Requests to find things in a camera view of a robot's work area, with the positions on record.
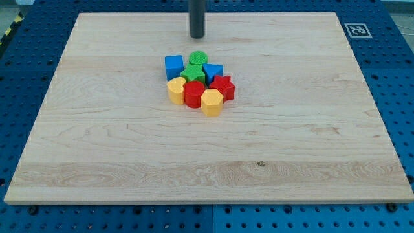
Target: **toy block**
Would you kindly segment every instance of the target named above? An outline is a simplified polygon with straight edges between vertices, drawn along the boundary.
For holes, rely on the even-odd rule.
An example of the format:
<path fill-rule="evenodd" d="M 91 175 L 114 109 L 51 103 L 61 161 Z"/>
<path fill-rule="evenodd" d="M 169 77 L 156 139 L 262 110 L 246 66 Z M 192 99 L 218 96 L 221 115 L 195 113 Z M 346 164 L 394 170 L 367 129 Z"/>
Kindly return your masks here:
<path fill-rule="evenodd" d="M 231 81 L 231 76 L 214 76 L 214 81 L 210 84 L 210 89 L 217 89 L 223 95 L 223 102 L 234 99 L 235 86 Z"/>
<path fill-rule="evenodd" d="M 184 102 L 190 108 L 199 108 L 201 106 L 201 95 L 205 90 L 202 82 L 191 81 L 184 84 Z"/>
<path fill-rule="evenodd" d="M 186 69 L 181 72 L 181 77 L 184 77 L 187 82 L 199 81 L 206 83 L 206 74 L 202 71 L 202 65 L 188 64 Z"/>
<path fill-rule="evenodd" d="M 192 65 L 202 65 L 204 63 L 207 63 L 208 57 L 207 54 L 203 51 L 195 51 L 190 54 L 188 61 Z"/>
<path fill-rule="evenodd" d="M 223 109 L 223 95 L 217 89 L 205 90 L 201 95 L 201 111 L 207 117 L 217 117 Z"/>
<path fill-rule="evenodd" d="M 206 85 L 209 86 L 213 82 L 214 76 L 222 76 L 223 69 L 224 67 L 222 65 L 203 64 L 202 70 L 206 74 Z"/>
<path fill-rule="evenodd" d="M 179 77 L 184 70 L 184 61 L 181 55 L 166 56 L 164 59 L 166 66 L 167 81 Z"/>
<path fill-rule="evenodd" d="M 186 79 L 183 77 L 173 78 L 167 83 L 168 97 L 174 104 L 184 103 L 184 84 Z"/>

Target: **wooden board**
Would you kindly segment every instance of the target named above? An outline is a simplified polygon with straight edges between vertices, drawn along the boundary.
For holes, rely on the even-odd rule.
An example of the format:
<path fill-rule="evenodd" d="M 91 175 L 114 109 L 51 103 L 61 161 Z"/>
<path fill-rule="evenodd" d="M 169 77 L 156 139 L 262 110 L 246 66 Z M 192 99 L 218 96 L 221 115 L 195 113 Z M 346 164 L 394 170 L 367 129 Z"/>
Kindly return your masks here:
<path fill-rule="evenodd" d="M 9 204 L 410 202 L 413 192 L 334 13 L 80 14 Z M 220 117 L 173 105 L 165 55 L 237 87 Z"/>

